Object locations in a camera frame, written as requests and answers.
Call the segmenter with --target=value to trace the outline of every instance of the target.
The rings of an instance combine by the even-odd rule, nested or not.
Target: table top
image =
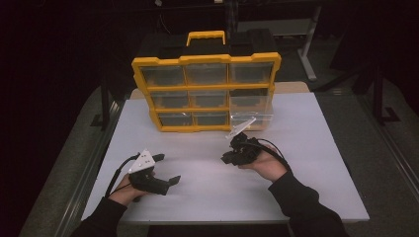
[[[294,175],[317,190],[320,202],[335,210],[343,221],[368,220],[314,94],[276,94],[273,106],[274,119],[266,130],[245,133],[275,143]],[[167,196],[150,195],[132,203],[122,221],[139,224],[288,221],[268,191],[269,181],[220,160],[231,149],[225,139],[227,134],[226,131],[160,132],[148,116],[145,100],[127,100],[82,218],[96,208],[123,161],[147,148],[152,154],[166,155],[165,160],[156,163],[157,179],[167,181],[178,175],[182,178]],[[130,165],[125,166],[123,173]]]

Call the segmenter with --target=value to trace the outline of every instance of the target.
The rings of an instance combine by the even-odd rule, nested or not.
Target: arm
[[[71,236],[117,236],[117,226],[127,206],[136,197],[147,194],[147,192],[133,188],[129,184],[128,175],[125,175],[117,186],[116,192],[113,192],[108,198],[103,197],[92,215],[83,220]]]
[[[251,164],[240,169],[255,170],[273,184],[269,187],[297,237],[348,236],[339,215],[318,202],[318,192],[304,186],[272,155],[262,151]]]

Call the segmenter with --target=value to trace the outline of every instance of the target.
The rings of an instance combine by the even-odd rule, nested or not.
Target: hand
[[[238,168],[254,170],[262,176],[262,178],[272,182],[275,182],[287,172],[286,167],[281,164],[281,162],[264,150],[261,151],[255,161],[250,164],[238,166]]]
[[[128,206],[135,198],[148,195],[148,192],[135,189],[129,182],[128,174],[124,175],[120,184],[115,188],[109,199]]]

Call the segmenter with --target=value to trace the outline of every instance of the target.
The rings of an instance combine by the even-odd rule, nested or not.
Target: black sleeve
[[[269,187],[269,191],[283,214],[290,218],[295,236],[349,236],[339,215],[320,204],[318,192],[304,186],[292,173],[285,173]]]
[[[102,197],[95,211],[73,231],[72,237],[116,237],[117,226],[126,206]]]

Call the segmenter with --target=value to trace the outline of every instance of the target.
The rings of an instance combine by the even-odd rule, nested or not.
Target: yellow and black tool box
[[[232,34],[147,35],[132,62],[134,80],[160,131],[231,130],[251,118],[261,130],[273,117],[281,57],[269,30]]]

